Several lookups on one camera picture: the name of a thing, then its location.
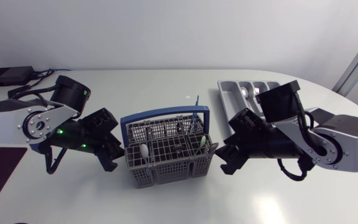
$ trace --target dishwasher cutlery basket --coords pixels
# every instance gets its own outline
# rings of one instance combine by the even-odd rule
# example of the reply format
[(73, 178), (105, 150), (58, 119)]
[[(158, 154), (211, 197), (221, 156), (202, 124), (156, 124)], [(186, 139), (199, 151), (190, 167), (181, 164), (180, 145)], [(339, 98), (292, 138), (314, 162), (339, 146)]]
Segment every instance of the dishwasher cutlery basket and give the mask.
[[(174, 118), (143, 121), (168, 114), (203, 113), (199, 116), (178, 115)], [(201, 177), (208, 173), (214, 154), (209, 150), (209, 109), (207, 106), (177, 106), (151, 110), (121, 118), (122, 138), (128, 169), (138, 188), (158, 182), (165, 184), (184, 180), (189, 175)], [(205, 136), (205, 144), (200, 147)], [(144, 159), (140, 145), (146, 144), (149, 157)]]

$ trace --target spoon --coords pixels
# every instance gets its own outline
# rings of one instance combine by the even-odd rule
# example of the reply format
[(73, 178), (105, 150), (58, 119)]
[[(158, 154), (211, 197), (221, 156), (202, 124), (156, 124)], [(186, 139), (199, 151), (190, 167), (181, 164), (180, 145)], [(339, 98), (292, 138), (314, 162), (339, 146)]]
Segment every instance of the spoon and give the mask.
[(200, 148), (202, 148), (202, 147), (205, 145), (205, 141), (206, 141), (206, 137), (203, 136), (203, 137), (201, 138)]
[(219, 146), (219, 143), (218, 142), (216, 142), (216, 143), (214, 143), (214, 144), (212, 144), (212, 145), (210, 145), (209, 146), (209, 149), (208, 149), (208, 153), (215, 153), (215, 150), (218, 148), (218, 146)]
[(245, 98), (248, 98), (248, 90), (246, 87), (241, 87), (241, 93)]
[(142, 154), (143, 160), (148, 164), (147, 158), (149, 158), (149, 149), (145, 144), (140, 145), (140, 153)]

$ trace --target wire grid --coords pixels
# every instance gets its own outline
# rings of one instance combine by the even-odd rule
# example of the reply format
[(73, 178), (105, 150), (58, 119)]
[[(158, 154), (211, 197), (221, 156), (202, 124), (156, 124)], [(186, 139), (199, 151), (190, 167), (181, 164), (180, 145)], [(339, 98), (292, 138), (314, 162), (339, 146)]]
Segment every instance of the wire grid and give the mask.
[[(189, 175), (199, 177), (208, 173), (213, 156), (208, 154), (211, 139), (203, 132), (204, 125), (199, 116), (128, 124), (127, 130), (130, 142), (126, 148), (127, 165), (139, 188), (154, 184), (152, 174), (160, 184), (165, 184), (184, 180)], [(206, 142), (200, 148), (203, 136), (206, 136)], [(146, 144), (149, 149), (148, 163), (141, 156), (141, 144)]]
[(189, 157), (190, 155), (184, 136), (152, 140), (151, 146), (156, 164)]
[(149, 187), (153, 186), (153, 175), (151, 170), (148, 168), (139, 168), (131, 170), (132, 174), (135, 177), (138, 187)]
[[(147, 158), (147, 163), (145, 159), (142, 157), (142, 154), (140, 153), (141, 144), (145, 144), (149, 149), (149, 157)], [(129, 147), (126, 148), (126, 158), (127, 158), (128, 168), (144, 166), (153, 163), (154, 161), (153, 151), (151, 151), (150, 149), (151, 147), (149, 142), (139, 142), (139, 143), (130, 144)]]
[[(205, 136), (205, 145), (200, 148), (201, 140)], [(188, 136), (188, 144), (190, 147), (190, 155), (191, 156), (197, 156), (200, 154), (206, 154), (208, 153), (209, 146), (211, 145), (211, 140), (209, 138), (208, 134), (204, 133), (197, 133), (197, 134), (189, 134)]]
[(182, 117), (181, 125), (185, 134), (204, 133), (204, 124), (198, 115), (195, 119), (192, 115)]
[(209, 165), (211, 164), (212, 155), (198, 157), (194, 160), (192, 177), (201, 177), (208, 173)]
[(157, 179), (160, 184), (184, 180), (189, 174), (189, 162), (170, 162), (156, 167)]
[(192, 115), (127, 125), (129, 143), (189, 133), (203, 133), (203, 131), (204, 124), (200, 117), (197, 116), (195, 119), (192, 119)]

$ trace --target black cable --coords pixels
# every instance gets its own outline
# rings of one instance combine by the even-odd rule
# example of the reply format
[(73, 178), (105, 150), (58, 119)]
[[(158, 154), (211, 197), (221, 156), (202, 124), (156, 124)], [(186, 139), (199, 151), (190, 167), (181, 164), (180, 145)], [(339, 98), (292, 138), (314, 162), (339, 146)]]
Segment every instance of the black cable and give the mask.
[(49, 76), (52, 75), (53, 73), (55, 73), (55, 71), (47, 72), (46, 75), (42, 75), (42, 76), (40, 77), (40, 80), (38, 80), (38, 81), (35, 82), (33, 85), (31, 85), (30, 88), (33, 88), (34, 86), (38, 85), (40, 82), (42, 82), (42, 80), (44, 80), (45, 78), (49, 77)]
[(45, 164), (47, 166), (47, 173), (48, 174), (53, 174), (57, 167), (59, 166), (60, 161), (62, 160), (63, 156), (65, 155), (67, 149), (66, 148), (62, 148), (62, 150), (60, 151), (59, 155), (57, 156), (57, 158), (55, 159), (55, 162), (52, 164), (52, 149), (48, 151), (48, 153), (45, 153)]
[(52, 68), (50, 68), (48, 70), (44, 70), (44, 71), (41, 71), (41, 72), (33, 72), (33, 73), (31, 73), (32, 80), (38, 80), (38, 81), (35, 82), (32, 85), (25, 85), (25, 86), (10, 90), (8, 92), (8, 97), (10, 98), (11, 95), (18, 94), (20, 92), (28, 91), (28, 90), (32, 89), (33, 87), (35, 87), (36, 85), (41, 83), (44, 79), (46, 79), (49, 76), (51, 76), (52, 74), (54, 74), (56, 71), (71, 71), (71, 70), (70, 69), (52, 69)]
[(41, 102), (42, 102), (42, 104), (43, 104), (44, 107), (47, 107), (47, 106), (48, 106), (47, 101), (45, 100), (45, 98), (44, 98), (43, 96), (41, 96), (41, 94), (39, 94), (39, 93), (34, 93), (34, 95), (35, 95), (35, 96), (38, 96), (38, 98), (40, 98), (40, 100), (41, 100)]
[(281, 159), (277, 159), (278, 165), (280, 166), (280, 169), (283, 171), (283, 173), (289, 177), (291, 180), (295, 180), (295, 181), (302, 181), (306, 178), (308, 171), (302, 169), (302, 167), (300, 167), (302, 174), (301, 175), (295, 175), (290, 173), (288, 170), (286, 170), (286, 168), (283, 165), (283, 162)]
[(299, 130), (301, 131), (301, 134), (303, 136), (303, 139), (305, 140), (305, 142), (313, 149), (313, 150), (319, 150), (318, 149), (318, 145), (317, 143), (314, 141), (314, 139), (311, 137), (311, 134), (309, 133), (309, 126), (307, 126), (306, 123), (306, 116), (305, 116), (305, 111), (302, 107), (301, 101), (299, 99), (299, 96), (297, 93), (294, 93), (294, 98), (296, 100), (296, 106), (298, 107), (298, 125), (299, 125)]
[(60, 85), (54, 85), (54, 86), (39, 89), (39, 90), (30, 90), (30, 91), (21, 92), (21, 93), (13, 95), (11, 97), (11, 99), (18, 100), (18, 99), (22, 98), (23, 96), (33, 95), (33, 94), (36, 94), (36, 93), (46, 93), (46, 92), (49, 92), (49, 91), (56, 90), (57, 88), (59, 88), (59, 86)]
[(80, 112), (77, 112), (77, 115), (75, 115), (74, 117), (72, 117), (71, 119), (77, 119), (81, 116), (81, 113)]
[(308, 115), (310, 119), (310, 128), (314, 128), (314, 117), (309, 111), (305, 111), (305, 115)]

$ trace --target utensil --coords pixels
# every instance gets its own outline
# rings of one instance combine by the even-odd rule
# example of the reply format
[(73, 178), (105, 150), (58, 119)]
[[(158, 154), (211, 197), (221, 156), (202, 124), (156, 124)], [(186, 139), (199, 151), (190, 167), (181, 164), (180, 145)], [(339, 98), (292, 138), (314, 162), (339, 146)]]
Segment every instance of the utensil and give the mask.
[(150, 140), (153, 136), (153, 130), (150, 127), (146, 127), (146, 141)]
[(209, 149), (208, 149), (208, 153), (214, 152), (214, 151), (218, 148), (218, 146), (219, 146), (219, 143), (218, 143), (218, 142), (216, 142), (216, 143), (210, 145), (210, 146), (209, 146)]
[(140, 154), (143, 157), (143, 160), (148, 164), (148, 158), (149, 158), (149, 149), (145, 144), (140, 145)]
[(178, 155), (178, 157), (180, 156), (180, 154), (183, 152), (183, 150), (185, 149), (185, 147), (179, 145), (179, 146), (174, 146), (171, 150), (171, 152), (176, 153)]
[(256, 100), (256, 96), (259, 95), (259, 93), (260, 93), (259, 87), (255, 87), (255, 90), (254, 90), (254, 102), (255, 102), (255, 105), (256, 105), (257, 109), (259, 110), (259, 112), (263, 113), (262, 107), (260, 107), (258, 101)]
[(206, 137), (203, 136), (203, 137), (201, 138), (200, 148), (202, 148), (202, 147), (205, 145), (205, 141), (206, 141)]
[(248, 90), (246, 87), (241, 87), (241, 93), (245, 98), (248, 98)]
[(178, 134), (182, 134), (183, 133), (183, 130), (181, 129), (181, 127), (183, 126), (183, 123), (181, 122), (181, 123), (179, 123), (179, 122), (177, 122), (177, 133)]
[(196, 151), (196, 155), (198, 154), (198, 152), (200, 152), (201, 148), (205, 146), (205, 142), (206, 142), (206, 137), (203, 136), (203, 137), (201, 138), (201, 141), (200, 141), (200, 146), (199, 146), (199, 148), (198, 148), (197, 151)]
[[(198, 95), (197, 95), (197, 100), (196, 100), (196, 106), (198, 106)], [(189, 126), (189, 130), (188, 130), (188, 133), (190, 133), (191, 131), (191, 125), (193, 124), (194, 120), (197, 118), (197, 113), (193, 113), (193, 115), (191, 116), (191, 121), (190, 121), (190, 126)], [(196, 124), (194, 124), (194, 127), (193, 129), (196, 129), (197, 128), (197, 122)]]
[(255, 96), (259, 95), (259, 87), (255, 87), (254, 95)]

